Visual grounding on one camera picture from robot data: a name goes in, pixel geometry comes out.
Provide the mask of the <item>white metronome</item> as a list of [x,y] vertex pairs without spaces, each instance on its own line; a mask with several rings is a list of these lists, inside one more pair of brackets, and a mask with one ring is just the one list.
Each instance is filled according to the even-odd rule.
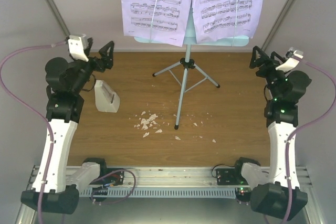
[[118,94],[103,80],[94,85],[95,105],[99,112],[117,113],[120,106]]

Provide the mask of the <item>sheet music page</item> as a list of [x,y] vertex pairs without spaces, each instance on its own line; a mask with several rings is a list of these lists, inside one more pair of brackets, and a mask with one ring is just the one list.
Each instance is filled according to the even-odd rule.
[[123,33],[182,46],[191,0],[121,0]]
[[197,43],[253,38],[262,6],[263,0],[192,0]]

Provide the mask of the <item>light blue music stand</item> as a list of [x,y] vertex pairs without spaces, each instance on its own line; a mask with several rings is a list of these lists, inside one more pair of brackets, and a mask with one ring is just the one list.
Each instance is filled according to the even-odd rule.
[[[134,38],[138,41],[144,41],[145,43],[162,44],[160,42],[149,41],[149,40],[139,38],[139,37],[134,37]],[[188,71],[190,69],[197,69],[197,64],[191,58],[191,47],[193,45],[240,47],[240,46],[247,45],[249,40],[250,40],[250,38],[248,38],[246,36],[237,36],[236,38],[226,38],[226,39],[218,40],[216,42],[206,42],[206,43],[203,43],[203,44],[197,43],[194,20],[193,20],[192,0],[191,0],[191,7],[190,7],[189,17],[188,17],[188,21],[187,21],[186,33],[185,33],[185,37],[184,37],[183,44],[182,44],[182,46],[186,46],[186,53],[185,53],[185,57],[180,60],[180,65],[182,65],[183,68],[184,68],[183,78],[180,81],[181,93],[185,93],[185,92],[188,91],[188,88],[186,86]]]

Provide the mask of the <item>clear metronome cover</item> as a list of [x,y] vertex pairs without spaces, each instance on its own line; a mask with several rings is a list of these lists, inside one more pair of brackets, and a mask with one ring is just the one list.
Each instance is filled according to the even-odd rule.
[[120,106],[118,94],[105,82],[102,84],[102,92],[104,95],[103,108],[105,111],[116,113]]

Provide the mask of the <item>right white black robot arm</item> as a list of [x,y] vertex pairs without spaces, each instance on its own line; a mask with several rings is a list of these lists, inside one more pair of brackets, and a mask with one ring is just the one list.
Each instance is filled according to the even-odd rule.
[[302,58],[303,53],[293,48],[283,57],[253,48],[249,67],[258,69],[256,76],[266,80],[265,88],[271,94],[264,109],[270,167],[264,173],[257,161],[241,157],[232,172],[237,184],[250,187],[252,211],[282,222],[291,220],[308,202],[308,195],[300,190],[295,161],[297,104],[312,82],[306,73],[295,69]]

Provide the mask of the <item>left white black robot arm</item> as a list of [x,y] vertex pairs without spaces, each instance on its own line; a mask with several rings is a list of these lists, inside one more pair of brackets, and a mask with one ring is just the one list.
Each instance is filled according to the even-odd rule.
[[108,179],[103,158],[85,159],[70,178],[66,177],[66,167],[84,104],[80,92],[95,71],[105,72],[113,67],[114,42],[108,42],[99,50],[100,57],[89,55],[92,38],[69,36],[67,44],[72,62],[56,57],[45,65],[46,144],[36,179],[20,198],[22,204],[38,213],[70,215],[78,206],[80,191],[92,182],[103,184]]

